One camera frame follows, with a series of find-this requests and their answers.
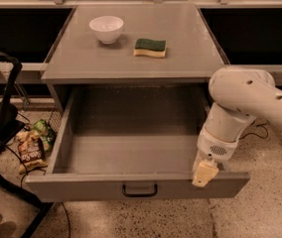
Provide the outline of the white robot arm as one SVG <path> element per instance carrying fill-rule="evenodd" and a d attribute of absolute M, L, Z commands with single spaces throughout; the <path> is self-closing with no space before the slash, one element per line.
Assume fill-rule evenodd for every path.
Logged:
<path fill-rule="evenodd" d="M 193 185 L 206 186 L 218 174 L 219 163 L 235 152 L 243 131 L 258 117 L 282 131 L 282 90 L 261 69 L 225 66 L 209 82 L 211 110 L 198 137 Z"/>

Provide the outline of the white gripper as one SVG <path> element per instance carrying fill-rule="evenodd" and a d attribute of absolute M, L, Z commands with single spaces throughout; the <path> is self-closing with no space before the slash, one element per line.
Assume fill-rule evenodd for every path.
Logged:
<path fill-rule="evenodd" d="M 193 167 L 193 185 L 205 187 L 218 174 L 217 163 L 228 161 L 238 142 L 224 142 L 203 128 L 197 141 L 197 156 Z"/>

